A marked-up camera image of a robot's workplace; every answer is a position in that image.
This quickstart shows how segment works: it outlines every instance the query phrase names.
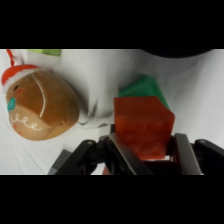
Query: white backdrop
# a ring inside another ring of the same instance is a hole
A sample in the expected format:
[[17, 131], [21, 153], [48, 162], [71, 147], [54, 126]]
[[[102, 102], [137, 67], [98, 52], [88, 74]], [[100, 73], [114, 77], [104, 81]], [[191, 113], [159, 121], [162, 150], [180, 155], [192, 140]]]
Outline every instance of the white backdrop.
[[[60, 58], [24, 49], [12, 52], [17, 64], [44, 67], [70, 83], [79, 97], [80, 121], [95, 108], [89, 127], [113, 123], [113, 98], [119, 88], [142, 74], [155, 76], [176, 115], [173, 133], [185, 133], [192, 142], [204, 138], [224, 148], [223, 49], [188, 59], [164, 59], [139, 49], [66, 49]], [[9, 66], [8, 55], [1, 49], [0, 73]], [[84, 129], [77, 125], [55, 139], [31, 142], [10, 127], [3, 93], [0, 102], [0, 174], [47, 174], [63, 149], [72, 152], [83, 140], [97, 141], [109, 133], [109, 126]]]

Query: green cube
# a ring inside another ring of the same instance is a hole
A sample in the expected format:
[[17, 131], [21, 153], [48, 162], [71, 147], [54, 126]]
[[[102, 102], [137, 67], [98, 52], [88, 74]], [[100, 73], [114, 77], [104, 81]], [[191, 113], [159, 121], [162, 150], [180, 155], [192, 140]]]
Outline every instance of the green cube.
[[136, 82], [132, 83], [131, 85], [119, 91], [119, 97], [143, 97], [143, 96], [157, 96], [163, 103], [163, 105], [167, 109], [170, 109], [158, 83], [153, 77], [143, 76]]
[[29, 51], [34, 51], [39, 54], [46, 54], [51, 56], [60, 56], [61, 49], [27, 49]]

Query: string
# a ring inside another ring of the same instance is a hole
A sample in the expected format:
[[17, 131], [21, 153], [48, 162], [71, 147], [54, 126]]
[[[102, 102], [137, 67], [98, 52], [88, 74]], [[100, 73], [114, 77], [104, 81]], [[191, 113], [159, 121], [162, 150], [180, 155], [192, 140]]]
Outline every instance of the string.
[[8, 53], [8, 55], [9, 55], [9, 57], [10, 57], [10, 59], [11, 59], [11, 66], [13, 67], [14, 65], [15, 65], [15, 62], [14, 62], [14, 60], [13, 60], [13, 54], [12, 54], [12, 52], [11, 52], [11, 50], [10, 49], [6, 49], [6, 51], [7, 51], [7, 53]]

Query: red cube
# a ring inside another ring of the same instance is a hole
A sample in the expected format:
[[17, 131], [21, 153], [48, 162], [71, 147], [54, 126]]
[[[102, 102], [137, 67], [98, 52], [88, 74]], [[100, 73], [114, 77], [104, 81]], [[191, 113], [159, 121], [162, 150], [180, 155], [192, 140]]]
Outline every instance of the red cube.
[[116, 133], [141, 160], [164, 159], [175, 116], [157, 97], [114, 99]]

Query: red hat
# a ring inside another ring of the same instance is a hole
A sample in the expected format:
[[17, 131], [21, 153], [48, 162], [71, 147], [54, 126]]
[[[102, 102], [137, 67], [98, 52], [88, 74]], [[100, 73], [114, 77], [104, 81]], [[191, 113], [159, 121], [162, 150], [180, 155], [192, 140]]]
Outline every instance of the red hat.
[[7, 93], [10, 86], [15, 82], [39, 70], [41, 70], [41, 68], [35, 65], [18, 65], [7, 69], [2, 75], [3, 92]]

